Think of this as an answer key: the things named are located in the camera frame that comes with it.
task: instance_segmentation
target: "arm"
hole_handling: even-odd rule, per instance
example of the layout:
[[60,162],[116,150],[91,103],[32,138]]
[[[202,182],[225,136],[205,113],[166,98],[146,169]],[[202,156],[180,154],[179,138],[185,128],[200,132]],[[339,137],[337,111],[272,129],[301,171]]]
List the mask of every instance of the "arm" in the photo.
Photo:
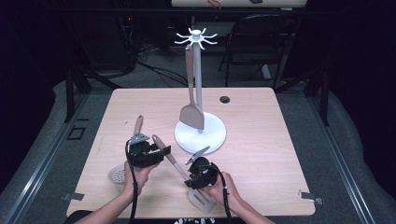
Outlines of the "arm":
[[[151,165],[149,167],[140,169],[134,168],[134,174],[138,184],[138,195],[142,192],[142,188],[149,180],[149,172],[158,166],[159,163]],[[132,178],[131,169],[129,168],[128,162],[124,163],[125,172],[125,185],[121,194],[105,204],[103,207],[84,217],[77,223],[112,223],[117,217],[125,210],[129,204],[131,204],[134,198],[134,181]]]
[[[238,190],[233,182],[233,178],[228,173],[222,173],[227,185],[228,191],[228,204],[230,210],[233,211],[237,216],[242,218],[247,224],[270,224],[274,223],[267,217],[262,216],[258,211],[256,211],[250,204],[245,202],[238,193]],[[218,175],[218,180],[214,186],[209,186],[202,188],[204,192],[212,196],[218,203],[224,205],[223,200],[223,186],[221,183],[220,176]]]

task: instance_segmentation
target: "black hole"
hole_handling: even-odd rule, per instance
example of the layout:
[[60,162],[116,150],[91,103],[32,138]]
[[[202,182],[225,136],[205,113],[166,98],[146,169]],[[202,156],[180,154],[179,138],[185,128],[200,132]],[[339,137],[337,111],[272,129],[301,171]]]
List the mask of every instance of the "black hole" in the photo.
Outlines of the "black hole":
[[224,103],[224,104],[228,104],[228,103],[230,103],[230,97],[228,97],[228,96],[221,96],[221,97],[220,97],[220,101],[221,101],[222,103]]

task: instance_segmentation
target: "person's left hand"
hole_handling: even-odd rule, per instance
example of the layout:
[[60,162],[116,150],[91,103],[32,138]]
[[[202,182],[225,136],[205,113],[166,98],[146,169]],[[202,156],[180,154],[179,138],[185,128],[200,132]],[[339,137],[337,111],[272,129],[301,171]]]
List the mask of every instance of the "person's left hand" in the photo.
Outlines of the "person's left hand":
[[[139,187],[137,191],[137,195],[142,193],[142,188],[145,186],[146,182],[149,180],[149,173],[152,169],[157,167],[160,163],[156,163],[154,165],[150,165],[145,168],[134,167],[134,176],[136,177],[137,186]],[[123,192],[128,194],[129,196],[134,195],[134,179],[132,177],[131,169],[129,168],[128,161],[124,163],[124,174],[125,174],[125,185]]]

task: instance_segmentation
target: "slotted spatula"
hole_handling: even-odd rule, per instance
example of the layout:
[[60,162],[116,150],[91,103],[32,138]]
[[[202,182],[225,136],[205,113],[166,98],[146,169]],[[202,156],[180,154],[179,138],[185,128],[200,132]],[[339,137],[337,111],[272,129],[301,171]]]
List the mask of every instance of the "slotted spatula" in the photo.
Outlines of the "slotted spatula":
[[[160,149],[163,150],[163,148],[166,147],[165,143],[161,138],[159,138],[157,135],[152,135],[152,140],[154,141],[155,145]],[[189,180],[190,177],[184,173],[184,171],[181,169],[181,167],[178,165],[177,161],[175,158],[172,156],[171,153],[165,155],[165,157],[172,163],[172,165],[175,166],[175,168],[178,170],[178,172],[183,176],[184,180]],[[189,188],[189,199],[192,204],[194,204],[196,207],[198,207],[201,211],[205,213],[209,213],[214,206],[216,206],[217,202],[214,200],[210,195],[208,195],[206,192],[203,192],[199,189],[191,189]]]
[[193,96],[193,54],[191,45],[186,47],[186,69],[187,69],[187,81],[189,82],[189,95],[190,103],[183,106],[180,111],[179,120],[186,125],[191,126],[199,130],[203,130],[205,127],[205,115],[202,109],[195,103]]

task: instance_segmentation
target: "wooden table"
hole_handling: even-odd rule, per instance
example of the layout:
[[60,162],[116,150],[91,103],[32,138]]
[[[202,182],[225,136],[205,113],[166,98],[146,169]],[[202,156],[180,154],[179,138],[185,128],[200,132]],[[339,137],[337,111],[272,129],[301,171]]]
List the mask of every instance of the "wooden table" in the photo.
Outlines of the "wooden table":
[[[219,98],[231,101],[222,103]],[[115,90],[94,139],[90,155],[67,210],[96,210],[122,191],[108,172],[126,161],[125,142],[132,136],[139,115],[144,116],[142,133],[157,134],[187,172],[184,163],[191,154],[181,149],[174,137],[182,106],[189,102],[188,89]],[[219,117],[226,126],[222,147],[207,156],[221,171],[232,174],[241,196],[265,216],[306,216],[315,206],[302,199],[299,190],[309,192],[278,102],[269,88],[205,88],[205,112]],[[217,205],[205,214],[190,203],[188,188],[167,160],[150,174],[138,198],[136,218],[226,217]],[[129,217],[132,207],[120,217]]]
[[[305,7],[306,0],[263,0],[253,4],[249,0],[218,0],[222,7]],[[172,7],[212,7],[206,0],[172,0]]]

